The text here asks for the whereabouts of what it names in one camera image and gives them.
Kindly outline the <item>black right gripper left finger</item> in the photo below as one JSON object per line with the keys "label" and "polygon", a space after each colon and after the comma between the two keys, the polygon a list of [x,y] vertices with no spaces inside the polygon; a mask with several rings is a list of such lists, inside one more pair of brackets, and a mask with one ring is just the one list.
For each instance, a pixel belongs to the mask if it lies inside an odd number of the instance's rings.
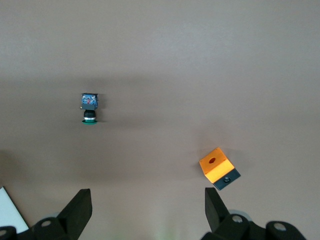
{"label": "black right gripper left finger", "polygon": [[93,212],[91,190],[81,189],[56,216],[38,221],[31,228],[17,233],[14,226],[2,226],[2,240],[77,240]]}

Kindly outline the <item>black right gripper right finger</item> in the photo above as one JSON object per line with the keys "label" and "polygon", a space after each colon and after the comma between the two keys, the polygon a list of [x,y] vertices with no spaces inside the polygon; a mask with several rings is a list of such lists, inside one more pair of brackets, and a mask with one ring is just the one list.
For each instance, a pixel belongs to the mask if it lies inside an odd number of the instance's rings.
{"label": "black right gripper right finger", "polygon": [[239,213],[230,213],[217,190],[205,188],[205,215],[211,229],[203,240],[304,240],[292,224],[270,221],[260,227]]}

